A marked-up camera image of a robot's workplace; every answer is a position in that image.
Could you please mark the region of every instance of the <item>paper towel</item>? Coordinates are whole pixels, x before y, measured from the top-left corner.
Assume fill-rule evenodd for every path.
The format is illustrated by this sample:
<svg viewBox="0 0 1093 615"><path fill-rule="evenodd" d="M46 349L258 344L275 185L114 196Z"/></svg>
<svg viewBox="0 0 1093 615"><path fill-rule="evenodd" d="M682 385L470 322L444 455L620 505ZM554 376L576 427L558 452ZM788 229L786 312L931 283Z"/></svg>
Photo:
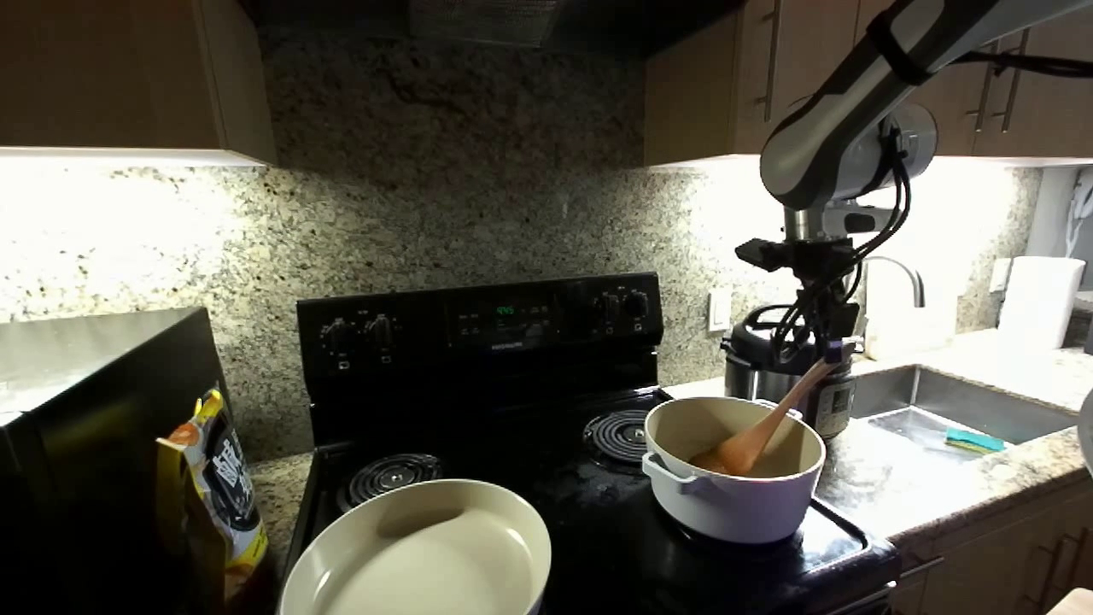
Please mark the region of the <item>paper towel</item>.
<svg viewBox="0 0 1093 615"><path fill-rule="evenodd" d="M1085 259L1015 255L996 322L1001 337L1019 352L1059 349L1082 265Z"/></svg>

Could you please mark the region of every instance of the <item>wall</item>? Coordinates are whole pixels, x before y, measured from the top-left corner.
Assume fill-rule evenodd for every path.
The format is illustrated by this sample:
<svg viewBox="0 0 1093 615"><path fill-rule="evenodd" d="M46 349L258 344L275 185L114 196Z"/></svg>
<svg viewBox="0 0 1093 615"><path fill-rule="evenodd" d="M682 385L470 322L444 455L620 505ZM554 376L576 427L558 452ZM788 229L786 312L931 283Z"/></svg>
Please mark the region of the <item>wall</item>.
<svg viewBox="0 0 1093 615"><path fill-rule="evenodd" d="M241 448L275 458L311 448L299 297L656 269L661 383L722 371L707 287L735 287L735 318L793 297L731 252L780 235L756 156L637 169L635 63L306 30L263 51L275 169L0 172L0 322L208 304ZM1026 245L1036 185L922 174L891 250L958 294L958 329L983 324L983 265Z"/></svg>

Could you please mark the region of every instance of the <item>microwave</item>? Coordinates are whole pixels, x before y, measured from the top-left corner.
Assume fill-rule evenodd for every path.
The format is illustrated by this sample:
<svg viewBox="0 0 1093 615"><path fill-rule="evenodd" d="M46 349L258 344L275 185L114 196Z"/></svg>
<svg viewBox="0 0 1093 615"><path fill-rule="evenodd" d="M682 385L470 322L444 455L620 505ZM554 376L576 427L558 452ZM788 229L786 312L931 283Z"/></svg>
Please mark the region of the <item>microwave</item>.
<svg viewBox="0 0 1093 615"><path fill-rule="evenodd" d="M185 613L158 541L158 437L213 385L205 308L0 324L5 605Z"/></svg>

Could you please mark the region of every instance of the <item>cable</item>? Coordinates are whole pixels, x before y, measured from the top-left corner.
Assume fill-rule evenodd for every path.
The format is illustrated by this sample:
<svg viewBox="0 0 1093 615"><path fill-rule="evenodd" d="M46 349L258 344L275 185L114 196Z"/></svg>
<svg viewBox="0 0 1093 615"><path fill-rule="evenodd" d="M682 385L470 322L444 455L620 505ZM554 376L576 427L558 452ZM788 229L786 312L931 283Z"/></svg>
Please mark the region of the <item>cable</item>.
<svg viewBox="0 0 1093 615"><path fill-rule="evenodd" d="M953 66L969 66L969 63L995 66L995 75L1001 75L1004 68L1015 68L1015 72L1041 72L1056 80L1093 80L1093 63L1080 63L1080 58L969 51L969 54L958 54Z"/></svg>
<svg viewBox="0 0 1093 615"><path fill-rule="evenodd" d="M906 153L898 149L898 129L888 129L880 137L880 144L883 144L880 164L888 169L883 174L891 174L893 206L891 206L888 221L876 229L876 235L870 235L868 242L862 242L850 252L850 283L841 294L841 300L850 300L854 292L862 287L862 265L863 265L868 252L883 245L911 216L911 179L906 169ZM817 280L818 294L831 294L834 283L841 283L841 280ZM775 334L773 334L773 352L783 368L788 368L800 358L800 352L809 349L809 316L812 312L817 312L817 292L800 292L794 300L780 318Z"/></svg>

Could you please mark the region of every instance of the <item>white plate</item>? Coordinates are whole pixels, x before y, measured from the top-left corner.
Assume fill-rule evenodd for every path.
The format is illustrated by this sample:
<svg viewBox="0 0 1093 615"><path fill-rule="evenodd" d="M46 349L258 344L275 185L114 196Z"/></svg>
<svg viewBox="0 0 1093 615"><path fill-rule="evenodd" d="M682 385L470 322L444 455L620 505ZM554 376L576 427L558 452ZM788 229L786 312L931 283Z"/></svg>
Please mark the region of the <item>white plate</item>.
<svg viewBox="0 0 1093 615"><path fill-rule="evenodd" d="M1093 391L1080 410L1080 444L1082 444L1085 469L1093 474Z"/></svg>
<svg viewBox="0 0 1093 615"><path fill-rule="evenodd" d="M526 615L546 573L550 532L526 499L435 477L322 529L282 582L281 615Z"/></svg>

